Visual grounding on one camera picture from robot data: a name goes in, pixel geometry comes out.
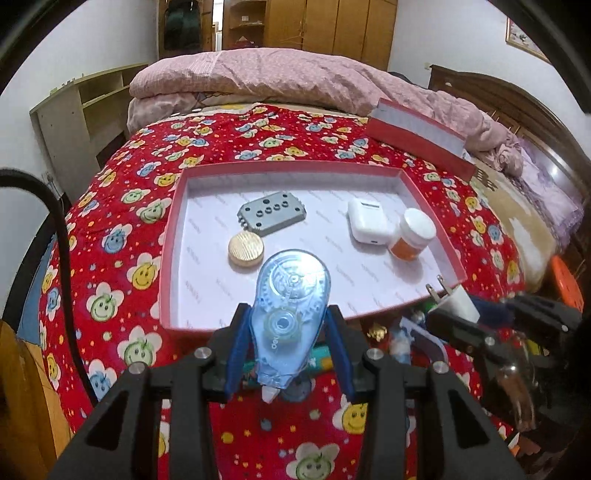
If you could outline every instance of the white charger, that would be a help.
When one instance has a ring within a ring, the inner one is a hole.
[[[451,289],[443,280],[441,275],[437,276],[439,283],[446,291],[447,295],[441,298],[437,292],[433,289],[431,285],[427,285],[427,291],[431,298],[435,300],[437,305],[434,307],[435,309],[443,310],[444,312],[453,313],[457,317],[461,319],[467,320],[471,323],[478,323],[480,319],[480,313],[472,303],[470,297],[464,290],[464,287],[458,285],[456,288]]]
[[[375,200],[349,200],[349,223],[353,237],[363,244],[388,245],[394,227],[388,221],[382,205]]]

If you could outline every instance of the wooden headboard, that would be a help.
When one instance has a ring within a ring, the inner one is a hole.
[[[547,157],[544,167],[555,184],[568,194],[578,194],[586,206],[583,223],[562,257],[579,280],[586,303],[591,304],[591,269],[587,268],[591,264],[591,160],[569,129],[524,89],[482,73],[431,65],[429,89],[469,100],[534,144]]]
[[[524,89],[482,73],[438,65],[431,65],[429,89],[469,100],[518,137],[534,143],[558,167],[546,168],[554,182],[568,193],[575,187],[584,201],[589,199],[591,160],[558,117]]]

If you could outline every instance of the red blanket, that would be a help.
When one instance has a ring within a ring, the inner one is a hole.
[[[178,350],[158,321],[158,270],[168,207],[183,168],[304,158],[404,168],[439,213],[468,273],[466,290],[497,299],[523,288],[517,249],[485,199],[430,163],[368,139],[365,121],[257,106],[246,114],[151,125],[111,158],[67,216],[76,337],[99,398],[131,362],[160,366],[177,359]],[[41,342],[51,383],[76,431],[90,404],[65,341],[57,268],[54,250],[40,303]],[[481,388],[470,358],[453,349],[449,356],[478,398]],[[353,478],[365,407],[346,402],[332,373],[303,386],[301,396],[291,400],[296,401],[267,405],[256,391],[211,406],[222,478]],[[160,479],[167,478],[170,429],[170,405],[164,407]],[[410,478],[416,475],[412,415],[407,424]]]

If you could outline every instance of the correction tape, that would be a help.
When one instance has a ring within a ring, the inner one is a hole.
[[[262,266],[251,310],[261,385],[283,390],[306,366],[329,293],[326,266],[308,252],[285,250]]]

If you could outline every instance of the orange jar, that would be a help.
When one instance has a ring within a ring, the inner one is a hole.
[[[408,208],[400,217],[388,245],[390,253],[405,261],[415,260],[437,235],[435,223],[429,215],[416,208]]]

